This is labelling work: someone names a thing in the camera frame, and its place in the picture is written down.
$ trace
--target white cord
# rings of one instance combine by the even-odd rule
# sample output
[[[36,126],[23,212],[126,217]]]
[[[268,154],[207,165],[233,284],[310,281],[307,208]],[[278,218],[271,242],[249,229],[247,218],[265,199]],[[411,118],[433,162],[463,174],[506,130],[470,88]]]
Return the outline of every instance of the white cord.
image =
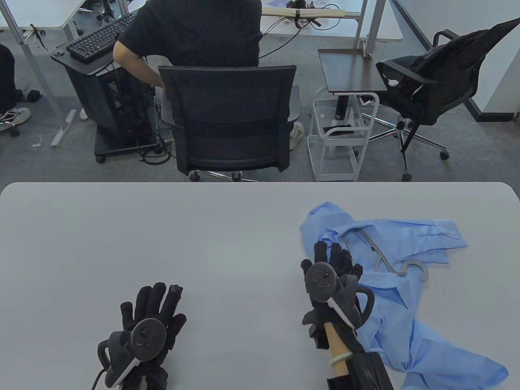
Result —
[[[350,356],[352,356],[352,352],[347,352],[345,354],[341,354],[341,355],[337,355],[336,357],[330,359],[329,361],[329,364],[330,366],[334,366],[337,362],[339,361],[342,361],[342,360],[346,360],[347,358],[349,358]]]

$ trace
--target keyboard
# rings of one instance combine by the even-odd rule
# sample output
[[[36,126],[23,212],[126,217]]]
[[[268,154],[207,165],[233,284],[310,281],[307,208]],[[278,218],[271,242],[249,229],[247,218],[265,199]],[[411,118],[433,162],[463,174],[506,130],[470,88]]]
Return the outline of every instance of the keyboard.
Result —
[[[83,63],[91,63],[113,50],[119,35],[134,19],[133,14],[114,20],[106,26],[72,42],[67,51]]]

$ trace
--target computer tower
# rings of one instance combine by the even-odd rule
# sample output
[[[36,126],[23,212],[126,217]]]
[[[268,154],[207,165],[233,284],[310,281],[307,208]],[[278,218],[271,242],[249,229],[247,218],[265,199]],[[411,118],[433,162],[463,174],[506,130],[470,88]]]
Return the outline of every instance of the computer tower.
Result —
[[[108,136],[124,144],[151,133],[153,87],[112,65],[93,76],[66,70],[85,113]]]

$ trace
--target light blue shirt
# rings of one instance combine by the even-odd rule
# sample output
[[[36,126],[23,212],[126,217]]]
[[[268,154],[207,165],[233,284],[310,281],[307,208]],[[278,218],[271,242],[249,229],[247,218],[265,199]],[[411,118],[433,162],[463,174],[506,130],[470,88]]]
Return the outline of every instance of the light blue shirt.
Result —
[[[375,272],[379,256],[353,231],[358,228],[370,236],[396,270],[408,259],[425,264],[448,263],[445,249],[463,248],[467,244],[450,220],[356,222],[333,203],[311,210],[301,226],[308,255],[313,256],[314,244],[320,240],[329,247],[338,242],[350,250],[354,263],[363,266],[359,283],[375,292],[372,314],[358,330],[358,339],[365,350],[379,352],[386,366],[408,372],[404,390],[488,389],[504,381],[509,373],[503,365],[452,345],[415,319],[423,289],[422,270],[411,266],[408,274],[401,277],[381,265],[382,272]],[[362,294],[358,297],[364,307],[366,297]]]

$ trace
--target gray carpet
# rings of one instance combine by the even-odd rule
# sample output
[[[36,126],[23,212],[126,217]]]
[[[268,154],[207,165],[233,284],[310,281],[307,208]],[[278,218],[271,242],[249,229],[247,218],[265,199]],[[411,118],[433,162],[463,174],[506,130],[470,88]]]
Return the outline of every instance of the gray carpet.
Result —
[[[419,54],[422,46],[416,40],[399,13],[396,17],[404,39],[399,43],[378,43],[374,59],[395,58]],[[85,31],[92,31],[99,24],[91,15],[80,14],[76,18]],[[287,38],[267,36],[262,40],[261,52],[266,53],[286,41]],[[62,32],[48,31],[46,46],[54,48],[65,42]],[[41,89],[11,33],[0,33],[0,43],[8,46],[16,56],[16,81],[18,88]],[[301,89],[302,118],[309,129],[309,108],[315,91],[324,85],[317,48],[342,47],[345,42],[337,38],[296,37],[289,45],[265,58],[262,65],[295,64],[298,66],[296,83]],[[64,112],[80,108],[80,103],[63,67],[53,62],[48,52],[36,40],[31,41],[51,89]],[[16,181],[187,181],[171,160],[158,167],[140,163],[138,155],[108,158],[105,164],[97,164],[94,158],[95,125],[92,121],[76,118],[59,148],[50,147],[59,127],[45,99],[38,103],[23,103],[33,113],[28,123],[20,127],[21,136],[11,138],[0,133],[0,190]],[[393,122],[396,112],[381,108],[379,117]],[[377,126],[375,133],[384,129]],[[448,147],[451,158],[441,161],[438,151],[418,142],[409,148],[408,160],[414,181],[502,181],[520,193],[518,150],[520,129],[513,123],[476,123],[464,106],[448,112],[432,127],[424,127],[420,134]],[[40,136],[43,144],[37,144]],[[360,175],[360,181],[399,181],[402,163],[397,140],[387,137],[371,143]],[[248,178],[266,181],[312,181],[309,157],[305,142],[301,142],[291,154],[291,166],[284,172],[267,169],[248,173]]]

